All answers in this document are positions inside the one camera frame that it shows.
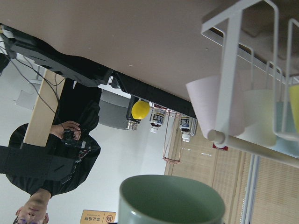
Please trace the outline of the green cup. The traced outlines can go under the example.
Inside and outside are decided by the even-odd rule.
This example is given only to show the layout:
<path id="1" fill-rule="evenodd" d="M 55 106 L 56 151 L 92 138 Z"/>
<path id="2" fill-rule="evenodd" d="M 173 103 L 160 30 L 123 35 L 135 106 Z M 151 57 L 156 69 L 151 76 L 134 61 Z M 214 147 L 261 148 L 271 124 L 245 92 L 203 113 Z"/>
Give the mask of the green cup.
<path id="1" fill-rule="evenodd" d="M 222 224 L 224 213 L 217 191 L 192 179 L 137 175 L 120 185 L 120 224 Z"/>

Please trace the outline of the pink cup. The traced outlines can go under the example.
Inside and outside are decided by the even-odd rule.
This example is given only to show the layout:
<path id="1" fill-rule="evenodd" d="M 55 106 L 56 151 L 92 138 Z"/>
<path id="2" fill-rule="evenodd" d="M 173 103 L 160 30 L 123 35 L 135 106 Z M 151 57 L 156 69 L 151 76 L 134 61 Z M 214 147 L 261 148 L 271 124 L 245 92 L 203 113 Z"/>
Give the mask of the pink cup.
<path id="1" fill-rule="evenodd" d="M 229 124 L 229 134 L 233 136 L 238 136 L 245 130 L 243 91 L 240 84 L 240 78 L 236 77 Z M 215 129 L 219 87 L 219 75 L 186 84 L 193 110 L 205 138 L 210 130 Z"/>

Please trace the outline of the cream white cup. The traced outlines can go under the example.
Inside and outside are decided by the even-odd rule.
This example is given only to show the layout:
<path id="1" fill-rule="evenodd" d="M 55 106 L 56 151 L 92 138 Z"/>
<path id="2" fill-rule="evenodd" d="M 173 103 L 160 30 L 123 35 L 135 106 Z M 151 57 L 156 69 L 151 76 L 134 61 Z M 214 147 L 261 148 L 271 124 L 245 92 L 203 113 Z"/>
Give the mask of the cream white cup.
<path id="1" fill-rule="evenodd" d="M 246 91 L 244 93 L 245 130 L 238 138 L 264 147 L 275 145 L 272 109 L 272 90 Z"/>

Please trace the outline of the yellow cup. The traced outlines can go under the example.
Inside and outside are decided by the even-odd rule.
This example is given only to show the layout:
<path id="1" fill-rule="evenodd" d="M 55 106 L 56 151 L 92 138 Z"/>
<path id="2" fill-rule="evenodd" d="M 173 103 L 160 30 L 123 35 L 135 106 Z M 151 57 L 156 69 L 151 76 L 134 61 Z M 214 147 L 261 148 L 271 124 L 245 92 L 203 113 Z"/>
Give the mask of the yellow cup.
<path id="1" fill-rule="evenodd" d="M 296 131 L 299 132 L 299 85 L 289 87 L 289 98 Z"/>

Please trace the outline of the sauce bottle white label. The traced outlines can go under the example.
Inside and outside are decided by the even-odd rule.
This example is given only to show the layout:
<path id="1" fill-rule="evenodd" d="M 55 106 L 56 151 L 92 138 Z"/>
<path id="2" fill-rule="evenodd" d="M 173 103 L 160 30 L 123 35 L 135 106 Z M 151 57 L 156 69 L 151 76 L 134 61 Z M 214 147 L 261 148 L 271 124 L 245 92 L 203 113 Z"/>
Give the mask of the sauce bottle white label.
<path id="1" fill-rule="evenodd" d="M 152 109 L 149 122 L 151 124 L 150 131 L 152 133 L 157 133 L 159 127 L 164 124 L 164 119 L 166 115 L 166 109 L 160 107 L 154 107 Z"/>

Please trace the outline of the yellow lemon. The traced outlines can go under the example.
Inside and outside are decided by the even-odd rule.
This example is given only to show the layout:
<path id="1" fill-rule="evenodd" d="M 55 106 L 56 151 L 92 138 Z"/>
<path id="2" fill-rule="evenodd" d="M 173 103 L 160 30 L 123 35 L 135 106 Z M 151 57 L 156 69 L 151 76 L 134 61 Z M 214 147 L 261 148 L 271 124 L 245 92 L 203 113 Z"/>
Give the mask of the yellow lemon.
<path id="1" fill-rule="evenodd" d="M 137 101 L 134 103 L 131 114 L 134 119 L 144 119 L 150 111 L 150 104 L 146 101 Z"/>

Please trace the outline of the red cylinder can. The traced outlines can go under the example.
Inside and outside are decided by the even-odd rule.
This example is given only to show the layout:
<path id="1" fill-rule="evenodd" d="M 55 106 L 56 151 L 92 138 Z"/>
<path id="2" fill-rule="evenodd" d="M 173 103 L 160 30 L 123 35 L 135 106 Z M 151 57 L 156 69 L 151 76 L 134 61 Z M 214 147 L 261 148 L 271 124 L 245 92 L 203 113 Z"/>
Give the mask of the red cylinder can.
<path id="1" fill-rule="evenodd" d="M 218 150 L 221 150 L 221 151 L 228 151 L 228 147 L 227 146 L 225 146 L 225 147 L 219 147 L 219 146 L 215 145 L 214 143 L 212 145 L 212 148 L 218 149 Z"/>

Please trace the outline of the person in black jacket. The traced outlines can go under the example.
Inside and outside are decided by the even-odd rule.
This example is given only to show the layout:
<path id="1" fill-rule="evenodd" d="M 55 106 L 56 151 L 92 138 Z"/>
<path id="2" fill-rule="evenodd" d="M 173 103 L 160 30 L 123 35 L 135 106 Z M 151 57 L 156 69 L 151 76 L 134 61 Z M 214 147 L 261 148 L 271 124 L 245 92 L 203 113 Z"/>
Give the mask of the person in black jacket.
<path id="1" fill-rule="evenodd" d="M 101 94 L 98 87 L 66 79 L 58 118 L 53 121 L 43 154 L 73 159 L 72 171 L 59 181 L 7 174 L 11 184 L 30 195 L 17 210 L 15 224 L 48 223 L 49 200 L 76 189 L 87 179 L 101 150 L 89 134 L 99 122 Z"/>

